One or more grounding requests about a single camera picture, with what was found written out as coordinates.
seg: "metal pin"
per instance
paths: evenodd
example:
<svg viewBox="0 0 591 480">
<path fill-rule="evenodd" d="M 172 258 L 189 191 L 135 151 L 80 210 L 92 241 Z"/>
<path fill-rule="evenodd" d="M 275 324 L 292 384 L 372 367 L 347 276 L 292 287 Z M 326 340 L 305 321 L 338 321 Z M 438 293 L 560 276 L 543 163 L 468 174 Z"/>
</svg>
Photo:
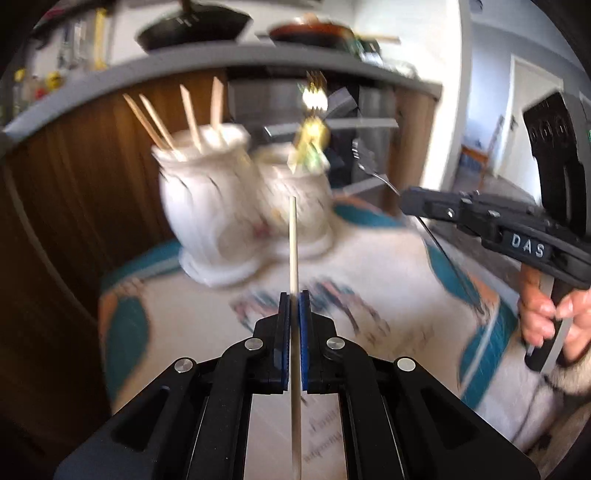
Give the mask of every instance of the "metal pin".
<svg viewBox="0 0 591 480">
<path fill-rule="evenodd" d="M 260 338 L 253 337 L 244 342 L 244 346 L 246 347 L 246 350 L 258 350 L 263 346 L 263 343 Z"/>
<path fill-rule="evenodd" d="M 339 337 L 332 337 L 326 341 L 326 346 L 331 350 L 340 350 L 345 346 L 345 341 Z"/>
<path fill-rule="evenodd" d="M 181 358 L 174 364 L 174 369 L 180 374 L 188 372 L 192 368 L 193 362 L 188 358 Z"/>
<path fill-rule="evenodd" d="M 398 360 L 398 362 L 396 362 L 396 365 L 398 365 L 398 368 L 404 372 L 412 372 L 417 366 L 417 364 L 413 361 L 412 358 L 406 357 Z"/>
</svg>

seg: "cable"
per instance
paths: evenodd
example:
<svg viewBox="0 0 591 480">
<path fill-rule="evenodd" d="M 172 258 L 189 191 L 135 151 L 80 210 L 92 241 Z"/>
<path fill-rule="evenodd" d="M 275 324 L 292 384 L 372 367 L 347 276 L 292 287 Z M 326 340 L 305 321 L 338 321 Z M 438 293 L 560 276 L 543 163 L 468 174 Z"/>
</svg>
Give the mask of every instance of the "cable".
<svg viewBox="0 0 591 480">
<path fill-rule="evenodd" d="M 421 223 L 421 225 L 423 226 L 423 228 L 427 231 L 427 233 L 431 237 L 431 240 L 433 240 L 433 242 L 435 243 L 435 245 L 437 245 L 437 248 L 440 250 L 440 252 L 443 254 L 443 256 L 445 258 L 447 258 L 447 261 L 449 262 L 449 265 L 451 266 L 453 272 L 455 273 L 455 275 L 456 275 L 458 281 L 460 282 L 460 285 L 462 286 L 462 288 L 463 288 L 464 292 L 466 293 L 467 297 L 473 303 L 474 308 L 476 309 L 476 311 L 478 313 L 480 313 L 481 315 L 484 315 L 484 309 L 482 308 L 482 305 L 480 304 L 480 300 L 474 299 L 472 297 L 472 294 L 469 292 L 470 289 L 465 284 L 464 279 L 463 279 L 461 273 L 457 270 L 456 266 L 452 262 L 452 259 L 447 256 L 447 253 L 445 252 L 445 250 L 443 249 L 443 247 L 441 246 L 441 244 L 439 243 L 439 241 L 437 241 L 437 238 L 435 238 L 435 235 L 433 235 L 433 232 L 431 230 L 429 230 L 429 227 L 425 224 L 425 222 L 423 221 L 422 218 L 416 217 L 416 219 Z"/>
<path fill-rule="evenodd" d="M 357 146 L 355 146 L 355 149 L 353 151 L 353 155 L 356 155 L 356 158 L 359 159 L 359 155 L 358 155 L 358 151 L 357 151 Z M 379 176 L 376 172 L 374 171 L 370 171 L 370 169 L 367 168 L 367 166 L 359 163 L 357 163 L 358 167 L 363 170 L 365 173 L 367 173 L 368 175 L 371 175 L 372 177 L 375 177 L 377 179 L 380 179 L 381 181 L 383 181 L 398 197 L 400 197 L 400 192 L 398 191 L 398 189 L 392 185 L 389 180 L 382 178 L 381 176 Z M 423 221 L 422 218 L 420 217 L 416 217 L 417 220 L 420 222 L 420 224 L 423 226 L 423 228 L 427 231 L 427 233 L 429 234 L 429 236 L 431 237 L 431 240 L 433 240 L 433 242 L 435 243 L 435 245 L 437 246 L 437 248 L 439 249 L 439 251 L 443 254 L 443 256 L 447 259 L 447 262 L 449 263 L 449 265 L 451 266 L 455 276 L 457 277 L 458 281 L 460 282 L 460 285 L 462 286 L 462 289 L 464 290 L 464 293 L 466 294 L 466 296 L 470 299 L 470 302 L 472 302 L 472 305 L 474 307 L 474 309 L 480 313 L 481 315 L 484 315 L 484 309 L 482 308 L 482 305 L 480 304 L 480 300 L 479 299 L 475 299 L 471 292 L 470 289 L 468 288 L 468 286 L 466 285 L 466 283 L 464 282 L 464 278 L 462 277 L 461 273 L 458 271 L 458 269 L 456 268 L 455 264 L 453 263 L 452 259 L 449 258 L 449 256 L 447 255 L 447 253 L 445 252 L 445 250 L 443 249 L 443 247 L 441 246 L 441 244 L 439 243 L 439 241 L 437 240 L 437 238 L 435 238 L 435 235 L 433 235 L 433 232 L 429 229 L 429 227 L 425 224 L 425 222 Z"/>
</svg>

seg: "sleeve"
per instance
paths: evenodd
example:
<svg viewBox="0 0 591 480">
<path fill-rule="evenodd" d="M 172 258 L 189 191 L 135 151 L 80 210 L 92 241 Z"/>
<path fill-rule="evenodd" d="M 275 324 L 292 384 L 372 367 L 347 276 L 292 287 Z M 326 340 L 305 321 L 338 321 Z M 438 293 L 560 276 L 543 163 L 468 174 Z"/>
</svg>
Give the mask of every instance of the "sleeve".
<svg viewBox="0 0 591 480">
<path fill-rule="evenodd" d="M 557 365 L 548 376 L 551 385 L 568 395 L 591 393 L 591 348 L 575 363 L 561 367 Z"/>
</svg>

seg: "kitchen counter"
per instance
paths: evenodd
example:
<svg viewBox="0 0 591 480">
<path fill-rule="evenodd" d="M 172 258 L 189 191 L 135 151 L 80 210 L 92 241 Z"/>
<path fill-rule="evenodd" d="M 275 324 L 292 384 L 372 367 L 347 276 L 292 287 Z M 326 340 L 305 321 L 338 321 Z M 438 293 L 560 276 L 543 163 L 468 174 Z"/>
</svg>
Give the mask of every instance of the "kitchen counter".
<svg viewBox="0 0 591 480">
<path fill-rule="evenodd" d="M 33 105 L 8 124 L 4 133 L 10 146 L 14 147 L 64 113 L 107 93 L 147 80 L 195 70 L 271 66 L 322 69 L 403 87 L 434 100 L 441 97 L 441 84 L 410 79 L 324 48 L 212 42 L 204 46 L 168 48 L 158 54 L 92 73 Z M 6 151 L 6 143 L 0 142 L 0 157 Z"/>
</svg>

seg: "utensil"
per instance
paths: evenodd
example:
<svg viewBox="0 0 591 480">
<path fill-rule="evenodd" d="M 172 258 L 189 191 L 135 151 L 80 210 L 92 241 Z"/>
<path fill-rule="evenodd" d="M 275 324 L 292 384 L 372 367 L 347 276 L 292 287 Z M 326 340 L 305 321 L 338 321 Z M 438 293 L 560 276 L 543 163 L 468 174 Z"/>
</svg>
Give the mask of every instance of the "utensil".
<svg viewBox="0 0 591 480">
<path fill-rule="evenodd" d="M 164 142 L 162 142 L 162 139 L 158 136 L 158 134 L 156 133 L 156 130 L 154 130 L 154 127 L 152 127 L 152 124 L 146 118 L 146 116 L 144 115 L 142 110 L 139 109 L 138 104 L 135 103 L 133 98 L 131 98 L 129 95 L 127 95 L 127 93 L 124 93 L 123 98 L 125 99 L 125 101 L 129 105 L 129 108 L 131 108 L 131 111 L 134 113 L 135 117 L 139 120 L 139 123 L 141 123 L 142 126 L 145 128 L 146 132 L 148 132 L 148 135 L 150 136 L 150 138 L 152 139 L 154 144 L 160 150 L 166 150 L 167 149 L 166 145 L 164 145 Z"/>
<path fill-rule="evenodd" d="M 150 114 L 150 117 L 152 118 L 152 120 L 156 124 L 156 127 L 158 128 L 158 130 L 160 130 L 160 133 L 162 134 L 162 136 L 166 140 L 166 143 L 168 144 L 168 146 L 171 148 L 171 150 L 174 150 L 174 140 L 173 140 L 172 136 L 170 135 L 170 132 L 168 131 L 168 129 L 164 126 L 162 119 L 158 116 L 158 113 L 156 113 L 156 110 L 154 109 L 153 105 L 150 103 L 150 101 L 144 95 L 140 95 L 139 99 L 142 100 L 144 107 L 146 107 L 146 110 Z"/>
<path fill-rule="evenodd" d="M 95 70 L 104 70 L 107 65 L 103 56 L 103 39 L 105 37 L 105 19 L 107 17 L 106 8 L 98 8 L 96 10 L 95 19 Z"/>
<path fill-rule="evenodd" d="M 222 5 L 181 0 L 182 10 L 144 28 L 136 41 L 144 51 L 202 41 L 235 40 L 252 18 Z"/>
<path fill-rule="evenodd" d="M 86 44 L 86 32 L 86 20 L 83 18 L 79 18 L 74 24 L 73 61 L 77 66 L 84 65 L 86 63 L 86 54 L 83 51 L 84 46 Z"/>
<path fill-rule="evenodd" d="M 63 27 L 63 38 L 57 54 L 58 69 L 70 70 L 76 66 L 74 62 L 74 45 L 72 43 L 73 29 L 72 22 L 66 23 Z"/>
<path fill-rule="evenodd" d="M 217 132 L 222 145 L 225 143 L 221 131 L 223 109 L 223 83 L 217 77 L 213 78 L 212 103 L 210 106 L 210 119 L 212 128 Z"/>
<path fill-rule="evenodd" d="M 299 317 L 300 286 L 297 257 L 297 203 L 290 197 L 290 309 L 291 317 Z M 290 328 L 290 389 L 291 389 L 291 468 L 293 480 L 301 480 L 301 358 L 300 324 Z"/>
<path fill-rule="evenodd" d="M 199 129 L 197 122 L 195 121 L 195 113 L 193 111 L 193 102 L 191 101 L 191 94 L 185 87 L 181 85 L 181 97 L 183 98 L 183 107 L 185 110 L 185 116 L 187 117 L 187 123 L 189 124 L 189 131 L 191 132 L 191 139 L 195 144 L 197 150 L 201 152 L 201 138 L 199 137 Z"/>
<path fill-rule="evenodd" d="M 293 22 L 271 27 L 269 33 L 259 33 L 258 38 L 270 38 L 273 42 L 288 42 L 311 47 L 331 48 L 345 51 L 355 56 L 363 52 L 363 42 L 389 41 L 400 43 L 400 39 L 388 35 L 356 34 L 344 25 L 321 21 L 314 14 L 306 14 Z"/>
</svg>

